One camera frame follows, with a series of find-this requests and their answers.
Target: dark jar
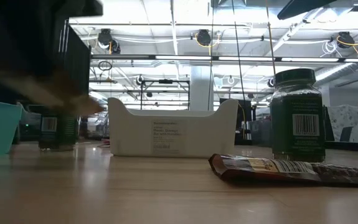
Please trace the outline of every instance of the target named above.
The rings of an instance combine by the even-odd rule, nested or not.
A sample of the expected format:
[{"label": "dark jar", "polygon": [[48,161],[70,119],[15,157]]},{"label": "dark jar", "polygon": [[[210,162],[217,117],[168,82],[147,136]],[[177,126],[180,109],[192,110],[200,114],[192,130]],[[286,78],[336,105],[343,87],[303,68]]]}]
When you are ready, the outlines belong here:
[{"label": "dark jar", "polygon": [[314,70],[299,68],[275,75],[271,128],[275,159],[325,160],[323,99],[313,84]]}]

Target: wooden table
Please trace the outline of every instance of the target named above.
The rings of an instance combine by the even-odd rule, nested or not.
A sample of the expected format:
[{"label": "wooden table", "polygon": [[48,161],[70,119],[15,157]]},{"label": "wooden table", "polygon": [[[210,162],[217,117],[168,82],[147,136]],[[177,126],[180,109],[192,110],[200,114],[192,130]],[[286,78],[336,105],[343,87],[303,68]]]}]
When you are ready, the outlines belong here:
[{"label": "wooden table", "polygon": [[[41,153],[25,144],[0,157],[0,223],[358,223],[358,189],[239,188],[206,159],[112,157],[95,146]],[[327,161],[358,167],[358,152],[327,151]]]}]

